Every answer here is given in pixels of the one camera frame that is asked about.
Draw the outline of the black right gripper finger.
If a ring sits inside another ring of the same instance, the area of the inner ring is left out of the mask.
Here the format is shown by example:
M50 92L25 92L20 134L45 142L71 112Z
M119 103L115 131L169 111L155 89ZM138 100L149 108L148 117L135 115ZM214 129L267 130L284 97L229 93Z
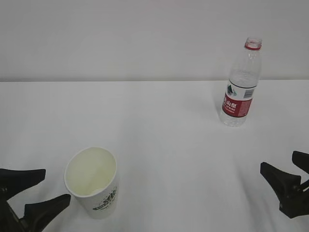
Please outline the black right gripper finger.
M292 162L298 168L309 174L309 154L300 151L293 151Z
M309 182L301 183L301 176L283 172L262 162L260 174L269 183L279 200L279 210L288 218L309 214Z

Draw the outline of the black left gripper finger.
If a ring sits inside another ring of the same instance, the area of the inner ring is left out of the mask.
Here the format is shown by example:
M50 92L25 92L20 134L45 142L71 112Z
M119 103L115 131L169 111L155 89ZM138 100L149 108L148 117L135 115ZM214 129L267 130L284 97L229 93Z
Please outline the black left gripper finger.
M70 204L71 196L63 194L48 201L26 204L22 221L27 232L42 232Z
M8 200L45 179L46 170L0 170L0 197Z

